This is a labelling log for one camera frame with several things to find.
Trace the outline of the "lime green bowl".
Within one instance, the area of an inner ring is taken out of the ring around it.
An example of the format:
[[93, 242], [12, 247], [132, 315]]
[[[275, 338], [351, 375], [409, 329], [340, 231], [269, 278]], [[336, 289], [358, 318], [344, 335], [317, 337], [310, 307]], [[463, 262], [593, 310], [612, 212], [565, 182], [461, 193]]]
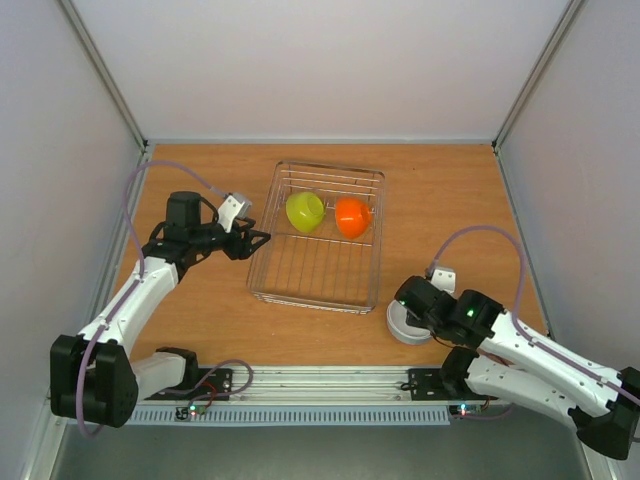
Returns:
[[287, 198], [285, 209], [291, 225], [302, 233], [311, 233], [325, 217], [322, 200], [310, 191], [291, 194]]

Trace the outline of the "metal wire dish rack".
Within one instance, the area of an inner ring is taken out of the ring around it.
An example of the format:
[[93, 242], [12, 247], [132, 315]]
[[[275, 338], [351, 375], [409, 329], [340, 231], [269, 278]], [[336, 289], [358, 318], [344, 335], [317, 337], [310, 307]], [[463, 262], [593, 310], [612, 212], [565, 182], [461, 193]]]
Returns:
[[[386, 179], [379, 170], [283, 160], [276, 164], [259, 228], [271, 240], [252, 257], [247, 286], [272, 303], [367, 314], [378, 301]], [[286, 215], [293, 194], [311, 193], [325, 217], [310, 233]], [[371, 214], [365, 231], [346, 238], [336, 202], [354, 198]]]

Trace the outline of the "orange bowl white inside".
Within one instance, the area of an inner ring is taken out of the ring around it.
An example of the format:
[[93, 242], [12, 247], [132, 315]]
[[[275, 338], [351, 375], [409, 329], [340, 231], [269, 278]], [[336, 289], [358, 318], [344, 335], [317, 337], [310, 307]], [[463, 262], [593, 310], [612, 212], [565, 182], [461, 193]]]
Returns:
[[335, 222], [340, 233], [353, 240], [365, 233], [372, 221], [372, 213], [364, 201], [340, 197], [335, 204]]

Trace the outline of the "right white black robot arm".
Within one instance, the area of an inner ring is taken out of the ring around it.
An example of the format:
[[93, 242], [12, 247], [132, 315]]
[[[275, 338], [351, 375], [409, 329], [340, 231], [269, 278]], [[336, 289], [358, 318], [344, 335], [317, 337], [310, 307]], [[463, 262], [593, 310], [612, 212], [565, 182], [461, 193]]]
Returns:
[[473, 393], [564, 424], [590, 449], [628, 458], [639, 422], [639, 372], [598, 365], [514, 319], [490, 297], [459, 297], [411, 276], [395, 301], [410, 326], [452, 343], [439, 377], [451, 397]]

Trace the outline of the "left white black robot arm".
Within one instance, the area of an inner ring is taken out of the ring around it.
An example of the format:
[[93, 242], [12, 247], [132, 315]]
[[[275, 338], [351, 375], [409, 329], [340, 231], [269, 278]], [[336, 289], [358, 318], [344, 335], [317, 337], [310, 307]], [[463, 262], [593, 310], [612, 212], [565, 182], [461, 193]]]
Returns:
[[142, 257], [107, 306], [74, 336], [61, 335], [50, 349], [50, 407], [54, 415], [119, 428], [136, 404], [163, 393], [195, 395], [207, 375], [195, 352], [164, 347], [133, 362], [130, 354], [152, 314], [183, 280], [187, 271], [221, 251], [231, 260], [246, 260], [271, 236], [255, 229], [250, 201], [229, 193], [209, 206], [191, 191], [172, 193], [166, 214], [142, 247]]

